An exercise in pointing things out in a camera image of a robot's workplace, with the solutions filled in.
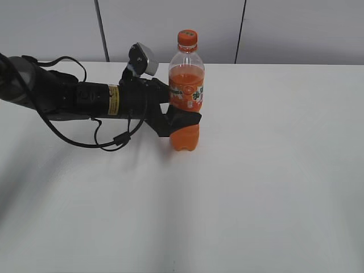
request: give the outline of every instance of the bottle label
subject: bottle label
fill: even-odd
[[[198,112],[202,107],[204,99],[204,80],[196,84],[183,85],[176,83],[172,78],[169,80],[169,102],[186,111]]]

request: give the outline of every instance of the orange liquid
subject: orange liquid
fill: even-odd
[[[169,72],[170,104],[185,110],[199,112],[202,107],[205,72],[195,65],[179,65]],[[177,151],[193,151],[200,136],[200,125],[193,125],[171,134],[170,140]]]

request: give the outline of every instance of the yellow label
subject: yellow label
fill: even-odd
[[[117,85],[109,85],[109,112],[108,115],[117,115],[119,113],[119,87]]]

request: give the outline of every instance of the orange bottle cap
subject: orange bottle cap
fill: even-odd
[[[191,47],[197,44],[198,34],[194,30],[182,30],[178,33],[178,44],[183,47]]]

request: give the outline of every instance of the black cable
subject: black cable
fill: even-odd
[[[236,63],[237,63],[237,60],[238,60],[238,53],[239,53],[239,47],[240,47],[240,38],[241,38],[241,32],[242,32],[242,30],[243,30],[243,21],[244,21],[244,17],[245,17],[246,1],[247,1],[247,0],[244,0],[244,8],[243,8],[243,14],[242,14],[242,16],[241,16],[240,32],[239,32],[239,39],[238,39],[238,46],[237,46],[237,51],[236,51],[236,54],[235,54],[235,62],[234,62],[234,64],[236,64]]]
[[[20,75],[19,71],[14,67],[14,65],[12,64],[12,62],[4,55],[2,55],[0,53],[0,60],[2,60],[7,67],[9,67],[12,71],[13,74],[15,75],[15,78],[18,80],[20,86],[23,88],[23,90],[26,92],[26,95],[29,97],[30,101],[32,102],[32,104],[34,105],[35,110],[37,111],[37,113],[39,114],[39,116],[41,117],[41,119],[44,121],[44,123],[52,130],[52,132],[54,134],[56,134],[60,139],[62,139],[63,141],[67,142],[68,144],[77,146],[77,147],[82,147],[82,148],[105,148],[105,147],[110,147],[112,145],[120,145],[119,141],[116,141],[115,138],[113,141],[111,142],[107,142],[107,143],[103,143],[103,144],[86,144],[86,143],[80,143],[80,142],[75,142],[69,138],[67,138],[66,136],[64,136],[51,122],[50,120],[46,117],[46,115],[42,112],[41,108],[38,106],[35,97],[33,96],[33,94],[31,93],[31,91],[29,90],[28,85],[24,82],[23,77]],[[139,121],[139,123],[143,123],[145,119],[145,116],[143,117],[143,119],[141,119]],[[131,134],[135,133],[137,131],[137,127],[135,128]]]
[[[95,130],[95,133],[93,134],[93,139],[95,140],[95,143],[98,144],[98,142],[97,142],[97,132],[98,132],[98,130],[100,129],[100,127],[102,125],[102,121],[100,121],[97,118],[93,118],[92,120],[98,122],[98,126],[97,126],[97,128]],[[130,130],[130,119],[127,120],[127,132],[128,133],[130,133],[129,130]],[[124,142],[120,147],[117,147],[117,148],[114,148],[114,149],[106,149],[106,148],[100,148],[100,149],[102,149],[102,150],[104,150],[106,152],[115,152],[115,151],[118,151],[121,148],[125,147],[125,145],[127,145],[128,142]]]
[[[145,93],[145,107],[144,107],[144,112],[143,112],[143,117],[139,120],[138,124],[136,125],[136,127],[130,132],[130,121],[131,121],[131,115],[129,114],[128,119],[127,119],[127,133],[128,135],[131,137],[132,135],[134,135],[139,128],[141,127],[141,125],[143,124],[143,121],[145,120],[146,114],[147,114],[147,108],[148,108],[148,99],[147,99],[147,93]],[[93,121],[97,121],[98,122],[98,126],[95,130],[95,133],[93,134],[93,138],[95,140],[95,143],[98,144],[97,142],[97,133],[102,125],[102,121],[97,119],[97,118],[92,118]],[[105,148],[100,148],[106,152],[114,152],[114,151],[118,151],[120,150],[122,147],[124,147],[125,145],[127,145],[129,142],[126,141],[125,143],[123,143],[120,147],[117,147],[115,149],[105,149]]]
[[[69,56],[62,56],[62,57],[59,57],[58,59],[56,59],[54,61],[49,61],[49,62],[46,62],[46,63],[41,63],[36,58],[34,58],[32,56],[22,55],[22,58],[26,59],[27,61],[29,61],[31,63],[34,63],[34,64],[40,66],[40,67],[52,67],[52,66],[56,65],[57,63],[59,63],[60,61],[68,59],[68,60],[74,61],[76,64],[78,64],[84,70],[84,80],[83,80],[83,82],[85,82],[86,79],[87,79],[86,68],[79,61],[77,61],[75,58],[72,58],[72,57],[69,57]]]

